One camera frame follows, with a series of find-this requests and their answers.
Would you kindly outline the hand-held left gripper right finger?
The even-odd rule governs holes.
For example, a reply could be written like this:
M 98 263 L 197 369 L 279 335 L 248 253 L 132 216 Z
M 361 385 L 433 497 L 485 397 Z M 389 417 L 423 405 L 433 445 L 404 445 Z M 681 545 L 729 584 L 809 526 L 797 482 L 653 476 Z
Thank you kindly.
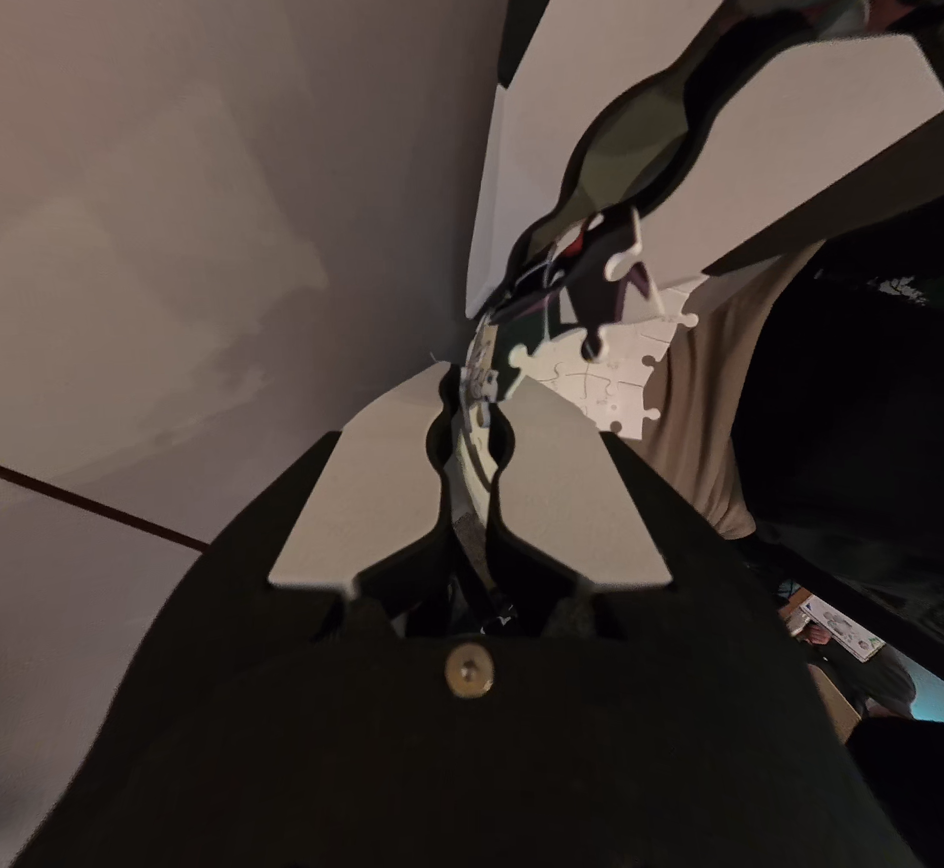
M 672 576 L 624 486 L 601 432 L 541 382 L 522 381 L 495 407 L 511 430 L 491 508 L 511 538 L 592 591 L 667 587 Z

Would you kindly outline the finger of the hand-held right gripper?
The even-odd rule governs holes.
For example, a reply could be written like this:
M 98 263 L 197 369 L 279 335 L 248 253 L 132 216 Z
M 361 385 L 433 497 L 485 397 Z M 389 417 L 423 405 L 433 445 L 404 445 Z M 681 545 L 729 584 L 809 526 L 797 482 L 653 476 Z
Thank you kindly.
M 643 217 L 650 277 L 659 289 L 694 278 L 942 108 L 942 84 L 910 36 L 819 41 L 775 56 Z
M 669 67 L 722 0 L 509 0 L 466 272 L 466 316 L 513 244 L 558 204 L 579 140 L 624 92 Z

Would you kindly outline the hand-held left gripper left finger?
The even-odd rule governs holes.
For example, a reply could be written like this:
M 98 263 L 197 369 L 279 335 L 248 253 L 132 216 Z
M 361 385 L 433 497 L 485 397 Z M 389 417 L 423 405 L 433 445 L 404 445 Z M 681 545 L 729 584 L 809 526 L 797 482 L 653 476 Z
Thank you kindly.
M 451 369 L 433 363 L 345 425 L 269 573 L 272 586 L 357 597 L 372 568 L 432 537 L 447 489 L 428 437 L 446 409 Z

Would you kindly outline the partly built puzzle ball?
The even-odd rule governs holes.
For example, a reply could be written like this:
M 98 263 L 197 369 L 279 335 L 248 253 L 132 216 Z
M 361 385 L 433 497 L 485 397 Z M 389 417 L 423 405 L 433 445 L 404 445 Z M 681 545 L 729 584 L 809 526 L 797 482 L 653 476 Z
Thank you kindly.
M 481 319 L 461 374 L 464 418 L 455 437 L 458 466 L 481 524 L 487 521 L 498 469 L 488 448 L 487 423 L 490 403 L 504 387 L 500 370 L 511 372 L 512 390 L 522 379 L 533 378 L 575 405 L 598 430 L 640 440 L 644 421 L 660 416 L 646 406 L 644 387 L 676 331 L 698 323 L 698 315 L 685 307 L 706 280 L 701 274 L 661 289 L 663 311 L 649 319 L 605 325 L 603 349 L 595 358 L 585 355 L 586 331 L 576 324 L 567 289 L 547 308 L 503 329 Z

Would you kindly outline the person's beige trousers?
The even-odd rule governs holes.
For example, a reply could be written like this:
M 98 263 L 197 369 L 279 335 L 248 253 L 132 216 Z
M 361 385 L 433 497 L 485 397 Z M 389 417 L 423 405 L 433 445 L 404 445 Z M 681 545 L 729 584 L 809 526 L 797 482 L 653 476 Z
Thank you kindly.
M 660 416 L 631 447 L 729 541 L 756 530 L 732 439 L 749 364 L 777 299 L 823 244 L 706 279 L 684 309 L 698 322 L 677 330 L 644 388 Z

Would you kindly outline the person's black jacket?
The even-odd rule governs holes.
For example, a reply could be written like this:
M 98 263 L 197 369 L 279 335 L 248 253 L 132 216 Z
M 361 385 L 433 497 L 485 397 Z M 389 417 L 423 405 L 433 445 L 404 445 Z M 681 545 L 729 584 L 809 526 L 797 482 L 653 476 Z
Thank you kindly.
M 759 539 L 942 611 L 942 246 L 830 242 L 765 320 L 734 429 Z

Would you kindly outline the white picture leaflet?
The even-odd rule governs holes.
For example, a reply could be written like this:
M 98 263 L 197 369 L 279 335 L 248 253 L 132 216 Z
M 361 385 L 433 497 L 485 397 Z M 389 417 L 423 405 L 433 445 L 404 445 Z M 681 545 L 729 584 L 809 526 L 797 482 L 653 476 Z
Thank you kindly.
M 886 642 L 854 619 L 844 615 L 819 596 L 800 589 L 780 610 L 791 636 L 801 635 L 812 624 L 823 627 L 831 639 L 853 656 L 866 663 L 886 646 Z

